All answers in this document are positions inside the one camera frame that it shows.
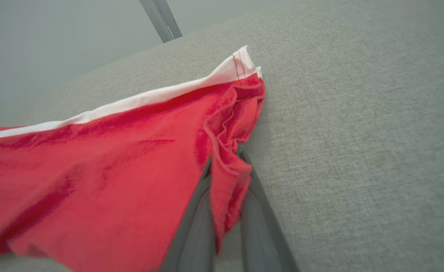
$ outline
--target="gray wall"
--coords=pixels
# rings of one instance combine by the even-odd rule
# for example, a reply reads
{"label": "gray wall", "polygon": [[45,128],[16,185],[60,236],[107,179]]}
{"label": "gray wall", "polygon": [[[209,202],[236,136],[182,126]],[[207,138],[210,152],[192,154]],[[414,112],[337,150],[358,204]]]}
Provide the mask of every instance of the gray wall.
{"label": "gray wall", "polygon": [[138,0],[0,0],[0,112],[159,44]]}
{"label": "gray wall", "polygon": [[166,0],[182,35],[243,14],[294,3],[296,0]]}

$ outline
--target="white trim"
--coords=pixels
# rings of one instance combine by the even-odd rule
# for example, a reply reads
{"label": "white trim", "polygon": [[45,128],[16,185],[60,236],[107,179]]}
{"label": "white trim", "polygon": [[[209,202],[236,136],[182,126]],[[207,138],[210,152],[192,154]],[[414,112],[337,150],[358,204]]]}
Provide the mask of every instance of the white trim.
{"label": "white trim", "polygon": [[254,66],[247,52],[246,45],[225,59],[209,76],[202,79],[140,93],[110,104],[102,105],[94,110],[83,112],[64,121],[51,121],[32,126],[2,130],[0,131],[0,138],[51,130],[68,124],[85,124],[107,115],[132,110],[144,105],[164,102],[199,88],[243,79],[244,76],[248,77],[254,73],[257,73],[258,77],[261,78],[261,68]]}

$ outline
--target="red stitching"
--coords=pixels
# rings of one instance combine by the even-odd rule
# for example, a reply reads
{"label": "red stitching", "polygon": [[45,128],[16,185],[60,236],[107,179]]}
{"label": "red stitching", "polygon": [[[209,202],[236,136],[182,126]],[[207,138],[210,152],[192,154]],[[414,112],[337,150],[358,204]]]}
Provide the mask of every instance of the red stitching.
{"label": "red stitching", "polygon": [[242,63],[241,52],[239,50],[237,50],[237,52],[239,53],[239,60],[241,60],[242,70],[244,71],[244,79],[245,79],[246,78],[246,69],[244,69],[244,64]]}
{"label": "red stitching", "polygon": [[237,80],[240,80],[240,79],[239,79],[239,71],[237,70],[236,57],[234,57],[234,54],[232,54],[232,58],[234,59],[234,64],[236,65]]}

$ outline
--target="gray upholstery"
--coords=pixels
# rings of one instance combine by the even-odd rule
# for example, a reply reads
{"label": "gray upholstery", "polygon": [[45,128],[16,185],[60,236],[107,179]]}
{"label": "gray upholstery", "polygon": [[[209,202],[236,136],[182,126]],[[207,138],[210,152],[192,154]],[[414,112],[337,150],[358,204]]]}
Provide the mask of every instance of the gray upholstery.
{"label": "gray upholstery", "polygon": [[[444,271],[444,0],[304,0],[239,17],[46,92],[0,126],[197,79],[246,44],[267,98],[245,147],[301,270]],[[217,272],[242,269],[238,231]]]}

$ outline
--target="red cloth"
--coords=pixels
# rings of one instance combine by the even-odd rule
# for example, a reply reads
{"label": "red cloth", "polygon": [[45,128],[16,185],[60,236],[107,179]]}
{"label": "red cloth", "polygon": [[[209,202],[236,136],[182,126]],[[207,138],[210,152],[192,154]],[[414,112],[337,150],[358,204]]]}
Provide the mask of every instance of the red cloth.
{"label": "red cloth", "polygon": [[76,272],[156,271],[209,156],[222,238],[251,166],[234,153],[264,83],[200,88],[85,124],[0,138],[0,254],[51,257]]}

